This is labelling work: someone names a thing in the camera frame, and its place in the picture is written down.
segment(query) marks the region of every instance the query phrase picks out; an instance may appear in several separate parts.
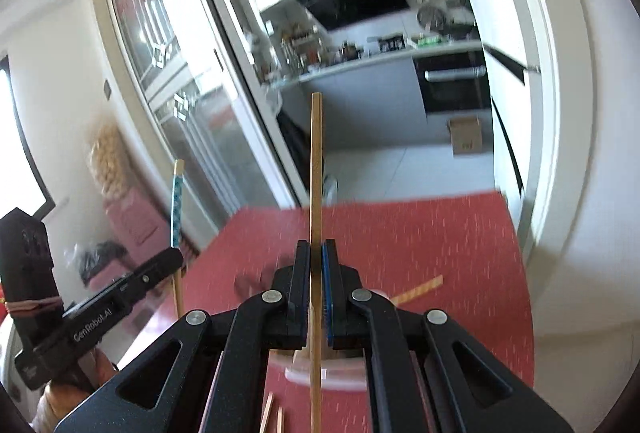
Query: plastic bag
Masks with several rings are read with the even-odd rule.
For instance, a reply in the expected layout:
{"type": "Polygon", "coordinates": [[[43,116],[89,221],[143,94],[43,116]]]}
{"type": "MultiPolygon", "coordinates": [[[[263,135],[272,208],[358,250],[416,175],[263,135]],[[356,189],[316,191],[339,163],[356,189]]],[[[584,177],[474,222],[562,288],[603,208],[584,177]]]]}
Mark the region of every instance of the plastic bag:
{"type": "Polygon", "coordinates": [[[93,139],[89,170],[105,200],[122,198],[132,185],[132,173],[124,142],[115,123],[103,124],[93,139]]]}
{"type": "Polygon", "coordinates": [[[72,251],[65,251],[66,264],[78,270],[84,286],[91,278],[99,274],[114,259],[122,260],[127,249],[115,241],[103,241],[90,247],[81,247],[76,243],[72,251]]]}

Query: triangular cutout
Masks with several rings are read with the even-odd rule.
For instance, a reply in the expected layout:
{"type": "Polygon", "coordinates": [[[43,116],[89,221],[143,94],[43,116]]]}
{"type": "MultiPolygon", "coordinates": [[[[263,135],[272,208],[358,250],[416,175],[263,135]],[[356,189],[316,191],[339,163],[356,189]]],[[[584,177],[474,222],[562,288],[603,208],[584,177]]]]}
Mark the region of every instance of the triangular cutout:
{"type": "Polygon", "coordinates": [[[496,375],[463,343],[453,344],[453,353],[462,368],[466,384],[482,409],[506,399],[513,389],[496,375]]]}
{"type": "Polygon", "coordinates": [[[180,343],[171,341],[158,355],[136,370],[118,389],[124,400],[145,409],[153,409],[158,403],[164,383],[180,352],[180,343]]]}

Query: oven handle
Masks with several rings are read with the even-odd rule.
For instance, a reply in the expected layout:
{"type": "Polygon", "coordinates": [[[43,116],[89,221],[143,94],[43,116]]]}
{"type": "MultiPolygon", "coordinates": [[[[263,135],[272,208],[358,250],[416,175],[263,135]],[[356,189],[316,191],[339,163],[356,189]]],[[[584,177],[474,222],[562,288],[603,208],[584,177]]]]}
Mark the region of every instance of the oven handle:
{"type": "Polygon", "coordinates": [[[447,82],[450,80],[478,79],[486,75],[486,66],[472,68],[454,68],[453,70],[426,71],[424,78],[429,82],[447,82]]]}

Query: window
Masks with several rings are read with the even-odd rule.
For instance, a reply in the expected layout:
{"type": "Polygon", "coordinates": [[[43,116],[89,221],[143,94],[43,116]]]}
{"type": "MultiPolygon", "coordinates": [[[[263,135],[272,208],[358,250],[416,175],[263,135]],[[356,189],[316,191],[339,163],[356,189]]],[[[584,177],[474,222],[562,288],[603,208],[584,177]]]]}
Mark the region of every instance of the window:
{"type": "Polygon", "coordinates": [[[0,156],[0,218],[19,207],[43,219],[55,204],[24,139],[11,88],[7,57],[0,60],[0,156]]]}

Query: built-in oven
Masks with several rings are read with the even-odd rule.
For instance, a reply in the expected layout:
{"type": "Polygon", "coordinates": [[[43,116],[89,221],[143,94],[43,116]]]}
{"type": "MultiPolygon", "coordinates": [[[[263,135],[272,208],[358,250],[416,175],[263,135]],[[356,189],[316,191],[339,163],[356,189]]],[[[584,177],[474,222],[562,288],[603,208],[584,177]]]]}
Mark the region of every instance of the built-in oven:
{"type": "Polygon", "coordinates": [[[482,50],[414,58],[426,114],[491,108],[482,50]]]}

